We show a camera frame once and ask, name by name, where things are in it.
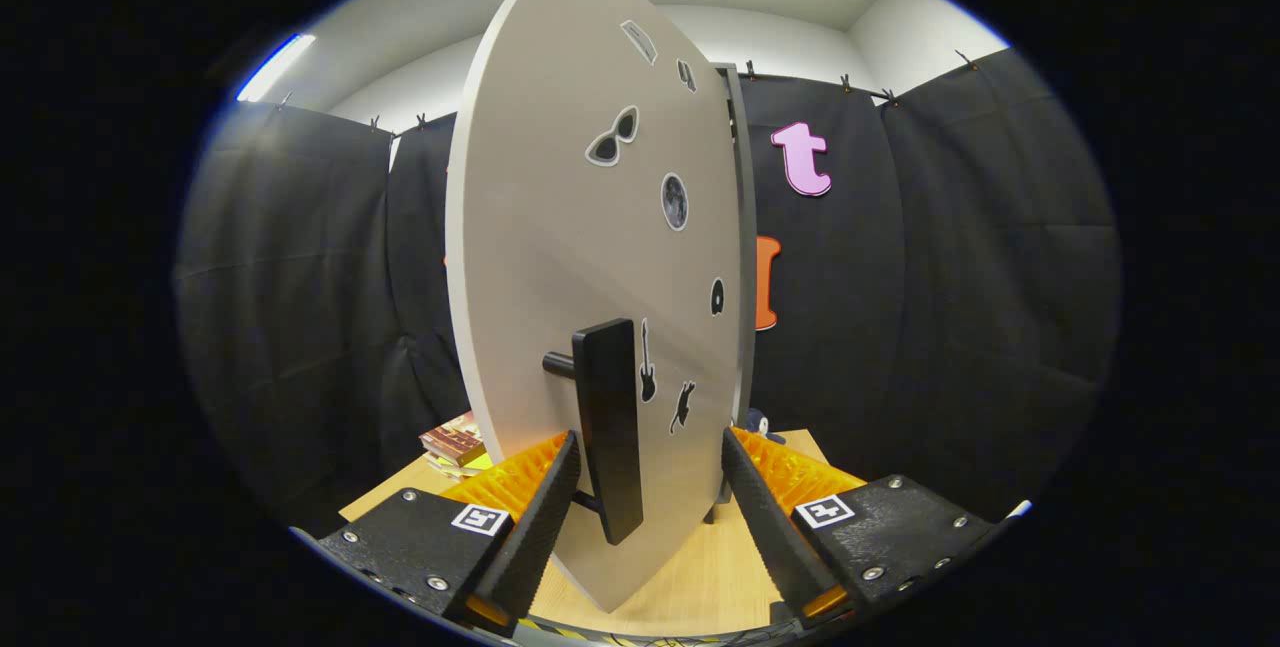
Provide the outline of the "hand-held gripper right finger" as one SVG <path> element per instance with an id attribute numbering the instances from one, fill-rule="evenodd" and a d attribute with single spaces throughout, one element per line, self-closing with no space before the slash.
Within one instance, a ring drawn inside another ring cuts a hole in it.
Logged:
<path id="1" fill-rule="evenodd" d="M 869 621 L 1001 533 L 909 477 L 863 480 L 733 425 L 722 468 L 774 588 L 804 627 Z"/>

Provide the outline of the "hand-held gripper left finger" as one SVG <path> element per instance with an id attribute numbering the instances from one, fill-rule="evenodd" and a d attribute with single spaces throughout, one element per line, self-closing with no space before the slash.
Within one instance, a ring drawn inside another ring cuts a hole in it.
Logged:
<path id="1" fill-rule="evenodd" d="M 402 487 L 320 539 L 291 533 L 410 610 L 509 638 L 529 615 L 580 471 L 579 437 L 566 430 L 439 495 Z"/>

